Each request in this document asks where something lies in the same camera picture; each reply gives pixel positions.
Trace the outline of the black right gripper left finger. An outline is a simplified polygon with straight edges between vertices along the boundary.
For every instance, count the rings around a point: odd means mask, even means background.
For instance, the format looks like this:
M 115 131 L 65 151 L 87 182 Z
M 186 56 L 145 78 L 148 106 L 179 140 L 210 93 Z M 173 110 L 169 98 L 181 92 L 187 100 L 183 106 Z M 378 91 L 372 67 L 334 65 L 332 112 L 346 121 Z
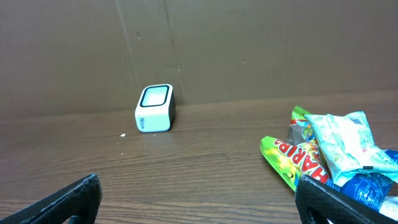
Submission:
M 94 224 L 102 199 L 98 176 L 89 174 L 31 206 L 9 215 L 1 223 Z

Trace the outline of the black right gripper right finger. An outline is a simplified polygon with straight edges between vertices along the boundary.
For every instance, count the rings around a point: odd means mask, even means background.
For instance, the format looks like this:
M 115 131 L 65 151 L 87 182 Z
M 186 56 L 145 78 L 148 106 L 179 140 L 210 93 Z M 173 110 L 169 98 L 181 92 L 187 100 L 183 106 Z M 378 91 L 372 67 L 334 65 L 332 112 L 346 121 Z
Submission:
M 302 223 L 397 223 L 309 175 L 299 178 L 295 204 Z

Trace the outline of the green snack packet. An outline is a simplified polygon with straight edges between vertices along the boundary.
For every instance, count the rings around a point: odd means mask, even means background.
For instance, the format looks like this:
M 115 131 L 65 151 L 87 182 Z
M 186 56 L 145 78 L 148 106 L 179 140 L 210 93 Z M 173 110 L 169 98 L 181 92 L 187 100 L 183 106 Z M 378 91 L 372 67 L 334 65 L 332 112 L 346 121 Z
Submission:
M 287 139 L 266 136 L 260 143 L 265 160 L 293 191 L 303 174 L 323 183 L 331 179 L 312 127 L 305 119 L 309 114 L 296 106 L 292 111 Z

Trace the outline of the teal packet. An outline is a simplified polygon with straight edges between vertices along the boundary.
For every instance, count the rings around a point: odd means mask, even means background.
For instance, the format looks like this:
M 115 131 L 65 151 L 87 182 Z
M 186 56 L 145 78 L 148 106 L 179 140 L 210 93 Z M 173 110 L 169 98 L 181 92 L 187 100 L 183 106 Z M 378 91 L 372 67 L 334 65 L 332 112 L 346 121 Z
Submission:
M 397 182 L 397 163 L 376 146 L 363 111 L 345 116 L 307 114 L 334 184 L 342 187 L 356 174 L 381 174 Z

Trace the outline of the white tube gold cap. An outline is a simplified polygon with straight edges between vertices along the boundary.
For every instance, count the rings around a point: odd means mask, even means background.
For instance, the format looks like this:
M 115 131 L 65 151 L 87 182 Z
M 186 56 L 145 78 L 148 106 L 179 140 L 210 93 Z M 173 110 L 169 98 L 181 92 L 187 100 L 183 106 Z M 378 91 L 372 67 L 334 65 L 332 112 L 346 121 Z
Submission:
M 387 196 L 381 203 L 379 213 L 398 221 L 398 196 Z

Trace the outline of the blue snack packet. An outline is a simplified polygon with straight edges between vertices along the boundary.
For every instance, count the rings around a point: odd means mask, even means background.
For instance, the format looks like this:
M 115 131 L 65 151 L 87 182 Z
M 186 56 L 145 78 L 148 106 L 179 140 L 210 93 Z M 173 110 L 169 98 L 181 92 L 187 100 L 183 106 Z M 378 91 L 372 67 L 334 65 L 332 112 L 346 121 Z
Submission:
M 397 152 L 378 147 L 362 147 L 353 151 L 340 148 L 323 150 L 331 179 L 326 185 L 374 210 L 397 182 Z

